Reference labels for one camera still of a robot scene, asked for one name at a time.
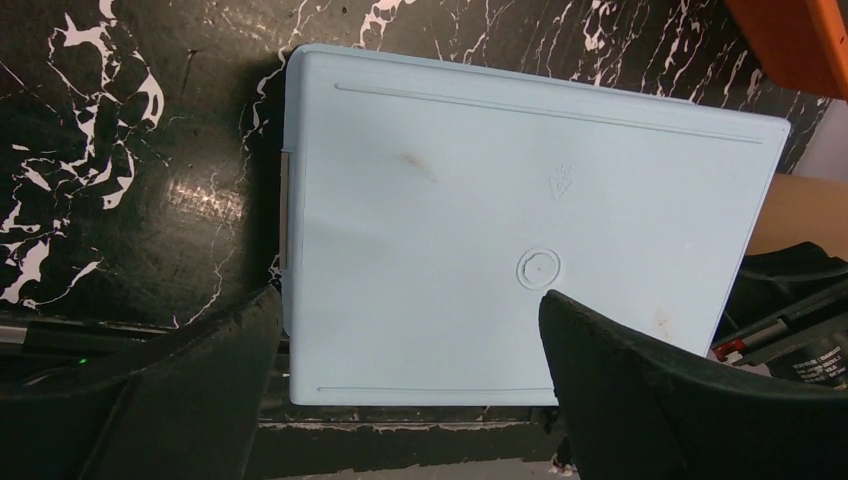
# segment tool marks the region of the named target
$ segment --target dark floor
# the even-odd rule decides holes
[[[303,43],[785,117],[783,172],[827,106],[765,79],[715,0],[7,0],[0,11],[0,308],[77,319],[177,327],[278,275],[281,59]]]

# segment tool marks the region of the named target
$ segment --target black marble surface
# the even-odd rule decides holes
[[[784,117],[782,172],[827,106],[764,78],[716,0],[7,0],[0,12],[0,308],[83,320],[178,327],[278,276],[283,66],[303,43]]]

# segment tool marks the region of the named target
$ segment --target stain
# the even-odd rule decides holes
[[[439,180],[436,178],[436,174],[433,172],[433,169],[426,162],[416,157],[415,155],[410,155],[408,153],[401,155],[401,161],[409,165],[410,167],[418,170],[424,178],[433,183],[439,183]]]
[[[668,314],[666,314],[662,309],[657,310],[654,313],[654,324],[657,326],[659,337],[666,342],[671,342],[674,338],[674,332],[671,330],[671,323],[668,318]]]

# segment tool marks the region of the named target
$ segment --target cardboard box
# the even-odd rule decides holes
[[[848,260],[848,183],[775,175],[747,254],[813,242]]]

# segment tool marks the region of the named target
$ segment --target orange object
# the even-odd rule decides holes
[[[725,0],[774,83],[848,99],[848,41],[837,0]]]

